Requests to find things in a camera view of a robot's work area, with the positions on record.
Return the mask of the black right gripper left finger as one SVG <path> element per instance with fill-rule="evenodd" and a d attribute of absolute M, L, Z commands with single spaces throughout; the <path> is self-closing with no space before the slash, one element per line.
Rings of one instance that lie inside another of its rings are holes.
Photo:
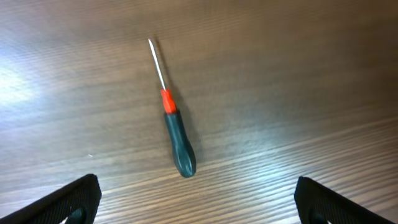
<path fill-rule="evenodd" d="M 1 223 L 91 224 L 95 220 L 101 196 L 97 176 L 87 174 L 36 202 L 1 218 Z"/>

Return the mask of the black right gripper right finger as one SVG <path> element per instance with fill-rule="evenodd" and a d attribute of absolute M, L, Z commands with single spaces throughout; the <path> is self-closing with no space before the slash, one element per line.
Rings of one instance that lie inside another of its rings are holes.
<path fill-rule="evenodd" d="M 299 177 L 294 192 L 302 224 L 394 224 L 308 177 Z"/>

